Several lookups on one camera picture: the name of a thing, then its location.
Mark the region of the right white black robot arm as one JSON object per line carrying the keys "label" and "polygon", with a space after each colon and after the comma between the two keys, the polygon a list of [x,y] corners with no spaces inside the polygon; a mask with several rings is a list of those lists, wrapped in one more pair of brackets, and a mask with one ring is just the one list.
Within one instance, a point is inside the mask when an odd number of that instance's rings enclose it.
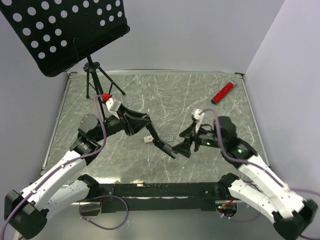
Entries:
{"label": "right white black robot arm", "polygon": [[210,130],[202,123],[204,112],[192,115],[192,124],[180,137],[183,142],[173,147],[186,158],[191,156],[191,146],[219,148],[224,159],[246,175],[257,188],[237,176],[227,174],[220,179],[218,193],[223,199],[231,197],[242,200],[270,220],[277,233],[285,240],[296,240],[313,221],[318,205],[306,200],[290,189],[266,165],[257,151],[237,136],[236,126],[226,116],[218,117]]}

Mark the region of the small black tag object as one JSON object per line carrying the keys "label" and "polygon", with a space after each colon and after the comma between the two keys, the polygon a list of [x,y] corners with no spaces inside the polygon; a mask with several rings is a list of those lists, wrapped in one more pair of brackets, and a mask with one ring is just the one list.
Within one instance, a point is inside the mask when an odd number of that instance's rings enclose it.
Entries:
{"label": "small black tag object", "polygon": [[162,152],[164,152],[166,155],[175,159],[176,153],[173,151],[173,147],[159,137],[158,132],[156,131],[152,120],[149,117],[147,117],[146,119],[148,123],[145,127],[153,137],[153,140],[152,140],[153,144]]}

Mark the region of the small staple box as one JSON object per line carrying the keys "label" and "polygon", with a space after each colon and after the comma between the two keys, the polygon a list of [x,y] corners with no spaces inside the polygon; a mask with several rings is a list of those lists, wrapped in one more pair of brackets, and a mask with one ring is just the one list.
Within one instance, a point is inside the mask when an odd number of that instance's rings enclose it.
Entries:
{"label": "small staple box", "polygon": [[150,144],[150,143],[153,142],[153,140],[154,140],[154,138],[152,136],[145,136],[143,138],[143,141],[144,141],[145,144]]}

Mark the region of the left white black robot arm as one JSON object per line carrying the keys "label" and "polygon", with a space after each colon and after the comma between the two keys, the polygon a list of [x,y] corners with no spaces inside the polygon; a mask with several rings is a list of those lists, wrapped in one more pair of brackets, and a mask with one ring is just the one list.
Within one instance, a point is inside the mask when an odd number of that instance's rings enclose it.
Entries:
{"label": "left white black robot arm", "polygon": [[123,105],[105,120],[100,113],[84,116],[78,128],[78,138],[61,160],[28,187],[20,192],[12,190],[6,195],[5,223],[0,238],[4,239],[7,226],[12,226],[25,239],[32,239],[50,218],[72,203],[82,199],[95,200],[99,195],[99,184],[90,176],[80,176],[68,187],[62,186],[98,156],[107,143],[107,137],[120,131],[132,136],[150,122],[148,114]]}

